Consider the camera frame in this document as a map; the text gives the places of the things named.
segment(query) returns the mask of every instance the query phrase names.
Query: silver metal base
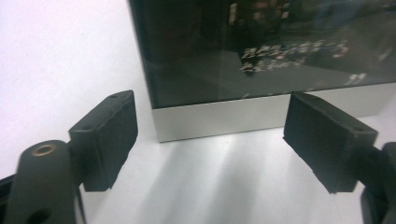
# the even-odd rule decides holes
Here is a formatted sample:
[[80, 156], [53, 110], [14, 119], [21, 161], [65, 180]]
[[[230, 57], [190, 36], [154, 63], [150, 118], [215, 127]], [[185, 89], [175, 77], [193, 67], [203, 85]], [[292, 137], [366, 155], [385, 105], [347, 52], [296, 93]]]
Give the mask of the silver metal base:
[[[354, 117], [377, 114], [396, 92], [396, 83], [309, 92]], [[290, 95], [152, 110], [160, 142], [240, 133], [285, 124]]]

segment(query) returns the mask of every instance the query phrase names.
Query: white table surface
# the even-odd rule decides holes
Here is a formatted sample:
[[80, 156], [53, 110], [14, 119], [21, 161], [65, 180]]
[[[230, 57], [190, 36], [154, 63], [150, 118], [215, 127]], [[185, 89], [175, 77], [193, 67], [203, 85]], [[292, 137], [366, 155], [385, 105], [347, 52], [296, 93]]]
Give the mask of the white table surface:
[[[83, 193], [89, 223], [361, 223], [360, 194], [330, 195], [282, 129], [159, 144], [124, 0], [0, 2], [0, 178], [29, 146], [132, 89], [139, 136], [112, 190]], [[396, 140], [396, 97], [376, 146]]]

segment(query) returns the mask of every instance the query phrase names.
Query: display case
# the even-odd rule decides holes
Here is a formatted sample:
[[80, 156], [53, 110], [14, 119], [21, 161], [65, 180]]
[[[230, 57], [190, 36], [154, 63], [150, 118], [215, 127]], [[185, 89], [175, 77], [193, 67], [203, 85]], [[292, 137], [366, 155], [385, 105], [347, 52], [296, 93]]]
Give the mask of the display case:
[[282, 126], [292, 91], [354, 116], [396, 90], [396, 1], [130, 0], [160, 141]]

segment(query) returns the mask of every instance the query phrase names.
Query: white background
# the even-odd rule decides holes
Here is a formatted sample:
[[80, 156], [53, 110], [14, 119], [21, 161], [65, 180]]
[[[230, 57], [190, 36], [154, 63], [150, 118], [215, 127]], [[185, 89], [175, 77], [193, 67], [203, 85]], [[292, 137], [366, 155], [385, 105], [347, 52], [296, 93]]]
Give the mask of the white background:
[[[89, 223], [361, 223], [360, 194], [330, 195], [282, 129], [159, 144], [128, 4], [0, 2], [0, 178], [108, 95], [134, 90], [138, 140], [112, 190], [83, 193]], [[396, 140], [396, 97], [362, 119]]]

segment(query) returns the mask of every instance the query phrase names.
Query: glass panel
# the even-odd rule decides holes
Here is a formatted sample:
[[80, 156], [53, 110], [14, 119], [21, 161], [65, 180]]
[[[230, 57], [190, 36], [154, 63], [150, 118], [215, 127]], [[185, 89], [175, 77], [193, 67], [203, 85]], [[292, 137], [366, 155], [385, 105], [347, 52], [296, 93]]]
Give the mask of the glass panel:
[[131, 0], [153, 108], [396, 81], [395, 0]]

